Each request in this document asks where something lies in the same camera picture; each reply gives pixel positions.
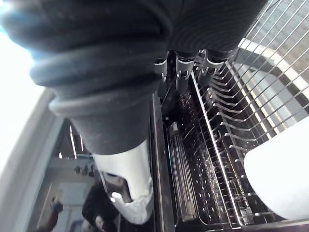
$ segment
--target wire rack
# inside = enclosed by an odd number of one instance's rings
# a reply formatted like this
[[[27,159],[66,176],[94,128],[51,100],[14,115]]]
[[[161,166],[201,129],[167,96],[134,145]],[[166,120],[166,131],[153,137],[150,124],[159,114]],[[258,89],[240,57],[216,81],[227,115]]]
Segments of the wire rack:
[[[195,80],[205,51],[196,59],[192,78],[201,125],[209,132],[205,144],[211,144],[211,163],[222,172],[217,186],[232,228],[267,228],[284,220],[255,194],[243,161],[249,150],[309,114],[308,12],[307,0],[268,1],[209,87]],[[230,202],[224,200],[225,192]]]

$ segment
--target white plastic part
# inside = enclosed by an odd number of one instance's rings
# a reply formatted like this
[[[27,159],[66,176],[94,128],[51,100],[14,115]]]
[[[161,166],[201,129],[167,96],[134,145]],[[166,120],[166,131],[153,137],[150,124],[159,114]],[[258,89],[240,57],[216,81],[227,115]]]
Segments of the white plastic part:
[[[245,171],[258,197],[286,219],[309,218],[309,117],[248,152]]]
[[[114,155],[97,155],[96,162],[101,178],[102,172],[124,178],[132,202],[125,203],[122,195],[112,192],[111,201],[131,223],[145,223],[153,210],[153,181],[148,160],[148,143],[145,140],[136,148]]]
[[[97,155],[93,158],[98,170],[120,176],[127,181],[132,200],[150,194],[150,175],[147,141],[136,148],[114,155]]]

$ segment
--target bright light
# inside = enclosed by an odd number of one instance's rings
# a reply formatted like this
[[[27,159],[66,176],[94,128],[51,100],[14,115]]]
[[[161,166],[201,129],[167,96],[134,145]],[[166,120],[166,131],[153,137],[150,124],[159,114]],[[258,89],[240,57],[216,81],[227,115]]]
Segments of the bright light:
[[[70,137],[71,137],[71,142],[72,142],[72,146],[73,146],[74,157],[75,157],[75,159],[77,159],[76,150],[75,150],[75,143],[74,143],[73,133],[72,133],[72,126],[70,126]]]
[[[83,139],[82,139],[82,136],[81,136],[81,135],[80,135],[80,137],[81,137],[82,151],[84,151]]]

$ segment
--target robotic arm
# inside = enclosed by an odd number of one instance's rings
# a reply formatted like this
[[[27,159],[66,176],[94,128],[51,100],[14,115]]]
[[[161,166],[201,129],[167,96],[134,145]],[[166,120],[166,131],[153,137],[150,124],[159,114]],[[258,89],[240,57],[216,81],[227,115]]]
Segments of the robotic arm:
[[[82,135],[116,208],[143,224],[153,209],[149,102],[165,80],[167,51],[177,52],[182,93],[194,57],[206,49],[199,77],[206,85],[266,0],[11,2],[1,23],[31,52],[31,78],[55,92],[51,110]]]

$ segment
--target metal frame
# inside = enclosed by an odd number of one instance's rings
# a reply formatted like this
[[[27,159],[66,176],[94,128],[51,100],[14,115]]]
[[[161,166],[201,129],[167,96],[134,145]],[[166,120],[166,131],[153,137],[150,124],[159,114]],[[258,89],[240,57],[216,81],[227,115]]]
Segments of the metal frame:
[[[168,161],[164,142],[160,99],[152,96],[151,104],[151,149],[154,179],[154,213],[157,232],[173,232],[174,218],[171,200]]]
[[[45,90],[32,111],[0,176],[2,231],[24,232],[64,119],[48,109],[54,98]]]

